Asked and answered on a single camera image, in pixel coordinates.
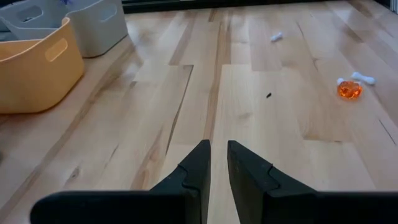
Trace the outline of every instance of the wooden floor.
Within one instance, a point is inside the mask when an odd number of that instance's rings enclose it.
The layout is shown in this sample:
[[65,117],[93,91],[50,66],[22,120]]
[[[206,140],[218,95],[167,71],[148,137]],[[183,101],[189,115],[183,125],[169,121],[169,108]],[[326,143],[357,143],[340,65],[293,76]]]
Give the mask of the wooden floor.
[[[239,223],[235,139],[319,190],[398,190],[398,16],[367,0],[126,16],[42,114],[0,116],[0,222],[59,190],[150,189],[211,139],[208,223]],[[283,32],[274,44],[270,37]],[[336,80],[374,76],[358,101]]]

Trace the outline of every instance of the white bone toy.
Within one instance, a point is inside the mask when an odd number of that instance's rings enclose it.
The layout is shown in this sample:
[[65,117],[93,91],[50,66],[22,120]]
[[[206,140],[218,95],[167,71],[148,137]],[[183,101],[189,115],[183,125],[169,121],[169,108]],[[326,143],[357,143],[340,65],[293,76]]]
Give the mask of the white bone toy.
[[283,37],[284,36],[283,36],[282,32],[279,32],[277,35],[273,35],[271,37],[271,42],[276,42],[276,41],[282,39]]
[[364,76],[364,75],[360,74],[359,72],[354,72],[353,75],[351,76],[351,78],[355,79],[355,80],[360,80],[360,81],[366,82],[369,85],[374,85],[376,83],[375,78]]

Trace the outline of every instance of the orange storage bin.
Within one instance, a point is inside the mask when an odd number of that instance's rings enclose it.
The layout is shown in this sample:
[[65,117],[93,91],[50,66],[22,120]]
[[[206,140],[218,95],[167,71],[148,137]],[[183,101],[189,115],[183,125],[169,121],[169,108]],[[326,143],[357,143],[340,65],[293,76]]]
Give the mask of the orange storage bin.
[[42,40],[0,42],[0,113],[56,105],[84,72],[69,18]]

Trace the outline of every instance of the orange toy ball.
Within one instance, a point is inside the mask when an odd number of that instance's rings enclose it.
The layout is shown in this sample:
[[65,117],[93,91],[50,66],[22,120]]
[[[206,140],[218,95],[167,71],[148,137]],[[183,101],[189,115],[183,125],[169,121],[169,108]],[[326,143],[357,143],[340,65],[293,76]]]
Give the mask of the orange toy ball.
[[362,86],[354,81],[338,81],[337,92],[346,99],[357,99],[362,93]]

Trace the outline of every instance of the wood grain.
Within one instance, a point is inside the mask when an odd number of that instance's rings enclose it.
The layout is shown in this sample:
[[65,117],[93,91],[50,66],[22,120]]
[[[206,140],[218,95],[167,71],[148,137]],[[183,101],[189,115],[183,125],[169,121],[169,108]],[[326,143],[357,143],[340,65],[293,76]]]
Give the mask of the wood grain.
[[[239,223],[227,140],[319,190],[398,190],[398,16],[371,0],[126,15],[56,107],[0,116],[0,222],[60,190],[150,189],[211,139],[208,223]],[[284,38],[271,43],[270,37]],[[337,78],[377,79],[356,101]]]

